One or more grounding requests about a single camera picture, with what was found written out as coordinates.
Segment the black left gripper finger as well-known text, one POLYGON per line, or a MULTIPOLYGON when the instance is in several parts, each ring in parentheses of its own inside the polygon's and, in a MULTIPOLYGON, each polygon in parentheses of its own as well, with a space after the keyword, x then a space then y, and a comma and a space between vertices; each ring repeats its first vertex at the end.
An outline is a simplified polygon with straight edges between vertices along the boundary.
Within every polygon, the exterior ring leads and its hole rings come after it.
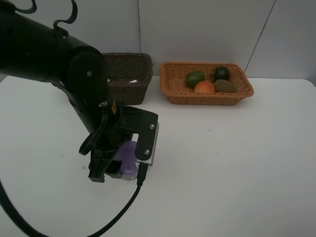
POLYGON ((89 179, 92 182, 105 182, 105 174, 112 176, 116 173, 116 165, 114 164, 115 150, 93 150, 91 151, 89 164, 89 179))
POLYGON ((121 179, 122 171, 121 171, 122 161, 113 160, 106 169, 105 174, 110 176, 111 178, 121 179))

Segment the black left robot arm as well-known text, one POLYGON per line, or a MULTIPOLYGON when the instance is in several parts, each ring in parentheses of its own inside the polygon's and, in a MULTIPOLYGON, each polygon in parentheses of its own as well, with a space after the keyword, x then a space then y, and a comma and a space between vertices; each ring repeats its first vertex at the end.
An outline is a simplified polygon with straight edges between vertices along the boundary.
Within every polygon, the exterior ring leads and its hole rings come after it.
POLYGON ((91 155, 89 178, 122 179, 117 159, 130 133, 118 129, 120 110, 108 87, 108 64, 101 52, 69 35, 57 23, 47 27, 27 18, 37 6, 19 9, 0 3, 0 71, 2 74, 56 84, 88 130, 80 154, 91 155))

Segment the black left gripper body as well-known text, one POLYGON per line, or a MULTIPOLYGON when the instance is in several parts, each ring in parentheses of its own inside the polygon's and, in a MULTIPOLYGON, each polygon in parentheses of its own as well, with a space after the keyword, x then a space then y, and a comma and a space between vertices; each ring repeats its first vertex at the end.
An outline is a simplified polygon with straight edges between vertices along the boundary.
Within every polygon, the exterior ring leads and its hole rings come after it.
POLYGON ((88 128, 90 162, 110 163, 118 149, 138 133, 138 109, 119 104, 114 113, 109 104, 91 104, 88 128))

